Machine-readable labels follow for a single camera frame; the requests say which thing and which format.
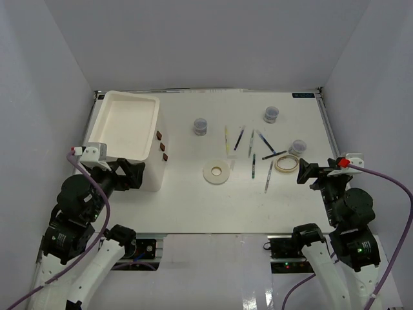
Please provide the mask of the clear jar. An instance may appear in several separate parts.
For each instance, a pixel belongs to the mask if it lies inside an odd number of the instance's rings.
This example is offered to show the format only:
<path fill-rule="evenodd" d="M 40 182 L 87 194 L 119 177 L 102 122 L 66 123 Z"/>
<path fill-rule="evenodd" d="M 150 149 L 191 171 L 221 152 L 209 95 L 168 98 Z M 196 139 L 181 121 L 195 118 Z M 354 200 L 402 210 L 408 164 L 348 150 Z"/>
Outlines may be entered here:
<path fill-rule="evenodd" d="M 266 108 L 263 119 L 267 123 L 275 123 L 279 115 L 279 109 L 273 106 Z"/>
<path fill-rule="evenodd" d="M 207 133 L 207 120 L 204 118 L 197 118 L 194 120 L 193 131 L 197 136 L 204 136 Z"/>
<path fill-rule="evenodd" d="M 301 157 L 303 153 L 306 151 L 306 149 L 307 149 L 307 144 L 303 140 L 297 139 L 291 143 L 288 149 L 288 153 L 295 155 L 297 157 Z"/>

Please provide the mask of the beige thin tape roll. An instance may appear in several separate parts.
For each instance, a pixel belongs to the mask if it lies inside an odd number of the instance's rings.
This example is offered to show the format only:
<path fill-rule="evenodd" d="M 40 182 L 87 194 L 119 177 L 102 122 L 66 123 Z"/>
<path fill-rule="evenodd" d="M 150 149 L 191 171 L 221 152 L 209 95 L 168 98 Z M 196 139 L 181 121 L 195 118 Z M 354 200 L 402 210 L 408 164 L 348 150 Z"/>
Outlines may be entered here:
<path fill-rule="evenodd" d="M 287 154 L 276 160 L 275 169 L 278 172 L 289 174 L 299 167 L 299 158 L 292 154 Z"/>

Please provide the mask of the white wide tape roll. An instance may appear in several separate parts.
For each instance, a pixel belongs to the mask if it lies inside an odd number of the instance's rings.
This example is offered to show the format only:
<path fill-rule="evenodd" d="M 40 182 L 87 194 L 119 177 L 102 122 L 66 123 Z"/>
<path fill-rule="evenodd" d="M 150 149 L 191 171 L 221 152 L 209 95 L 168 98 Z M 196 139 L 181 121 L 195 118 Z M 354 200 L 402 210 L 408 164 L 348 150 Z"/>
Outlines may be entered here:
<path fill-rule="evenodd" d="M 230 167 L 223 160 L 212 160 L 203 166 L 203 177 L 212 185 L 224 184 L 229 176 Z"/>

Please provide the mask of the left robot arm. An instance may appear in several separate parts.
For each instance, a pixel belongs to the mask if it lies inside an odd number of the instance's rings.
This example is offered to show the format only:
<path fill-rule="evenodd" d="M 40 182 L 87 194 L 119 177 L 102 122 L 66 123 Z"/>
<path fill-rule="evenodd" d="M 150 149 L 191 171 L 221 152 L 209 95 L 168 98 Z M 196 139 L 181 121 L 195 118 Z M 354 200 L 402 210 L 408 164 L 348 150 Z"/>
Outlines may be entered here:
<path fill-rule="evenodd" d="M 57 258 L 60 266 L 35 289 L 33 309 L 85 309 L 114 264 L 135 253 L 134 230 L 121 225 L 108 229 L 104 225 L 96 239 L 91 240 L 95 232 L 92 224 L 102 209 L 110 208 L 108 199 L 114 191 L 140 188 L 144 169 L 144 163 L 118 159 L 107 170 L 87 168 L 63 182 L 41 244 L 42 254 Z M 103 242 L 101 249 L 72 289 L 71 280 L 62 281 L 61 277 L 99 241 Z"/>

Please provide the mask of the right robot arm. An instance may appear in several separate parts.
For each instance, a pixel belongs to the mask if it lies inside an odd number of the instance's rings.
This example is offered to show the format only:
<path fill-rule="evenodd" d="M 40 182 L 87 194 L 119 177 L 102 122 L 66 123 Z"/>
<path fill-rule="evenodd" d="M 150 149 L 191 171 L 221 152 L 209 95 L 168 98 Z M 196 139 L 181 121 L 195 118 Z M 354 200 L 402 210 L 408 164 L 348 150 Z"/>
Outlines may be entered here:
<path fill-rule="evenodd" d="M 299 160 L 297 183 L 315 180 L 310 188 L 321 193 L 333 231 L 325 237 L 314 223 L 297 226 L 291 248 L 310 263 L 333 309 L 383 308 L 374 290 L 381 263 L 379 247 L 368 227 L 375 218 L 373 199 L 362 189 L 347 187 L 363 167 L 357 154 L 329 159 L 326 167 Z"/>

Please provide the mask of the black pen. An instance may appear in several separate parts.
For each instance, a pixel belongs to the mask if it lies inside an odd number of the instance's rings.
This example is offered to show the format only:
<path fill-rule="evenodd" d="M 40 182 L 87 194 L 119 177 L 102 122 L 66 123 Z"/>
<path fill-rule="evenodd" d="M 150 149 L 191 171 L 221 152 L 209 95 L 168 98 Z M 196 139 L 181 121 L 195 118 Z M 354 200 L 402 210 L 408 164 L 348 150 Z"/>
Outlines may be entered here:
<path fill-rule="evenodd" d="M 285 154 L 285 153 L 287 153 L 287 152 L 288 152 L 287 150 L 284 150 L 284 151 L 281 151 L 281 152 L 276 152 L 276 153 L 274 153 L 274 154 L 271 154 L 271 155 L 268 155 L 268 156 L 264 156 L 264 157 L 262 157 L 261 159 L 262 159 L 262 160 L 267 160 L 267 159 L 270 159 L 270 158 L 274 158 L 274 157 L 276 157 L 276 156 L 280 156 L 280 155 Z"/>

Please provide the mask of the white three-drawer storage box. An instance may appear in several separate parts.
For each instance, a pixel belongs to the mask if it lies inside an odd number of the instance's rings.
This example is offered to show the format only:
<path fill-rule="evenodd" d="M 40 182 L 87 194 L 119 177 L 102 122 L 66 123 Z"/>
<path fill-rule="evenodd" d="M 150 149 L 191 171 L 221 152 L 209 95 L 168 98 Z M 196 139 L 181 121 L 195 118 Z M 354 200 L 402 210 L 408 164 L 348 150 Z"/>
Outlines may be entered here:
<path fill-rule="evenodd" d="M 163 137 L 159 141 L 156 132 Z M 107 92 L 97 111 L 87 142 L 107 144 L 108 161 L 124 158 L 131 164 L 145 163 L 142 191 L 161 188 L 167 161 L 168 133 L 159 98 L 130 92 Z M 166 147 L 163 152 L 160 143 Z"/>

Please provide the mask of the grey clear pen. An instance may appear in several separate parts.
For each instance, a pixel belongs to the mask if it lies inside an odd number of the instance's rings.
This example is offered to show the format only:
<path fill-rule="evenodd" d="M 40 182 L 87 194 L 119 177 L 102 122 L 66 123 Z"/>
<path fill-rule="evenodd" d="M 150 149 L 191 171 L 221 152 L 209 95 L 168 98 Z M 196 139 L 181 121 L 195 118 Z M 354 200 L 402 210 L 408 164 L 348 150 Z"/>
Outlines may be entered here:
<path fill-rule="evenodd" d="M 269 166 L 269 169 L 268 169 L 267 178 L 266 178 L 266 182 L 265 182 L 265 190 L 264 190 L 265 194 L 268 191 L 268 186 L 269 186 L 269 183 L 270 183 L 270 178 L 271 178 L 271 175 L 272 175 L 273 166 L 274 166 L 274 160 L 272 160 L 270 162 L 270 166 Z"/>

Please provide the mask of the dark green pen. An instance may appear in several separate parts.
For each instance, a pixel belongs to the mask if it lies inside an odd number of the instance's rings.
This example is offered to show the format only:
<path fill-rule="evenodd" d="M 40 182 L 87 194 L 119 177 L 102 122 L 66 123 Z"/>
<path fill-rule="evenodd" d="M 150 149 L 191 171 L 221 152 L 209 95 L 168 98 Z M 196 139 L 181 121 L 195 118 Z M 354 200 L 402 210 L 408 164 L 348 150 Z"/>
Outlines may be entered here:
<path fill-rule="evenodd" d="M 253 153 L 253 156 L 252 156 L 252 179 L 255 178 L 255 174 L 256 174 L 256 154 Z"/>

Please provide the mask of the blue pen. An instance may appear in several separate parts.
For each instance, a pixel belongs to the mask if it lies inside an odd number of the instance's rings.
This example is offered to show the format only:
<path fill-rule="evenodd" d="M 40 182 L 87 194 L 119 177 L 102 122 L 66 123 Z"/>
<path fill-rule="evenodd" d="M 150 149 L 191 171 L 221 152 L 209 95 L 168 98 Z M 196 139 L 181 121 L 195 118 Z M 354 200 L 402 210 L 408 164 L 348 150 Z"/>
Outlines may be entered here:
<path fill-rule="evenodd" d="M 259 131 L 256 130 L 257 135 L 261 138 L 261 140 L 264 142 L 264 144 L 270 149 L 270 151 L 272 152 L 272 154 L 275 154 L 276 151 L 274 150 L 274 148 L 269 144 L 269 142 L 267 141 L 267 139 L 264 137 L 264 135 Z"/>

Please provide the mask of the light green pen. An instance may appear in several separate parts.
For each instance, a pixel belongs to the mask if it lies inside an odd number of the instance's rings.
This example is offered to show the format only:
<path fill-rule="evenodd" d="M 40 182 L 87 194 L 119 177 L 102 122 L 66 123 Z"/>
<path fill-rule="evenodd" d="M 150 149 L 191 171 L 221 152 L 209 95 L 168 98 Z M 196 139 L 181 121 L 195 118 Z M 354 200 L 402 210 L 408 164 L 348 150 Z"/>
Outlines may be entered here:
<path fill-rule="evenodd" d="M 250 158 L 251 155 L 252 155 L 252 147 L 253 147 L 253 142 L 254 142 L 254 133 L 255 133 L 255 130 L 252 129 L 251 136 L 250 136 L 250 141 L 249 141 L 249 146 L 248 146 L 248 158 Z"/>

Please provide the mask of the blue table label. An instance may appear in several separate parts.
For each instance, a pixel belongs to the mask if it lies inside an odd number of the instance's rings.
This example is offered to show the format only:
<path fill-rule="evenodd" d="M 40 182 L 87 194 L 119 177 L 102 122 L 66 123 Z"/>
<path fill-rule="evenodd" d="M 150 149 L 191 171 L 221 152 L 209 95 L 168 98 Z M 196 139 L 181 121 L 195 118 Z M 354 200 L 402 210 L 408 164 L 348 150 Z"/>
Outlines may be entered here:
<path fill-rule="evenodd" d="M 304 99 L 304 98 L 315 98 L 314 93 L 309 93 L 309 92 L 293 92 L 292 97 L 296 99 Z"/>

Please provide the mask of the purple pen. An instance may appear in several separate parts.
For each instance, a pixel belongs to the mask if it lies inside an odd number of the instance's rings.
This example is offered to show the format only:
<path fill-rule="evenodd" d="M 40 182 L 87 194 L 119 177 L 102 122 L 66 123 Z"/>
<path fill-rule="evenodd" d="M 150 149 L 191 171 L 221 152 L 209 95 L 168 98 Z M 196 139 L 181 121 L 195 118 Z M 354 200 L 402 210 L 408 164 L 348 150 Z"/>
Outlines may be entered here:
<path fill-rule="evenodd" d="M 244 134 L 244 132 L 245 132 L 245 127 L 246 127 L 246 125 L 243 125 L 243 126 L 241 127 L 240 133 L 239 133 L 239 135 L 238 135 L 238 137 L 237 137 L 237 140 L 236 140 L 236 144 L 234 145 L 234 148 L 233 148 L 234 151 L 236 151 L 237 148 L 239 147 L 240 141 L 241 141 L 241 139 L 242 139 L 242 137 L 243 137 L 243 134 Z"/>

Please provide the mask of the yellow highlighter pen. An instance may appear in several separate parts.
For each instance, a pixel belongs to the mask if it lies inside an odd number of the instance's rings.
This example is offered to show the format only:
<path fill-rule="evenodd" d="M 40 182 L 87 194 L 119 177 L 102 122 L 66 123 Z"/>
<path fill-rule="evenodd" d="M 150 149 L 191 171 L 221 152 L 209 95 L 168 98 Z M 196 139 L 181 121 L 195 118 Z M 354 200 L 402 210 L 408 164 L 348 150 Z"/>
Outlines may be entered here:
<path fill-rule="evenodd" d="M 229 155 L 228 127 L 225 125 L 225 152 Z"/>

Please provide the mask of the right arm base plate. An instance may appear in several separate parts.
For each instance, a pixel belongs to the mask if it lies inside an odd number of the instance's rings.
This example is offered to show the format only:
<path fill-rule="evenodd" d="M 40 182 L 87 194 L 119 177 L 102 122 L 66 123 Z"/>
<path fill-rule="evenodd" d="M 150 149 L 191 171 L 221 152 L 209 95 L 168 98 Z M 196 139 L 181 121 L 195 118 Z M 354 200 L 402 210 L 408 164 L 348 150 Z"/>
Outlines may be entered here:
<path fill-rule="evenodd" d="M 312 274 L 311 264 L 299 252 L 291 238 L 270 238 L 263 244 L 263 249 L 270 254 L 272 274 Z"/>

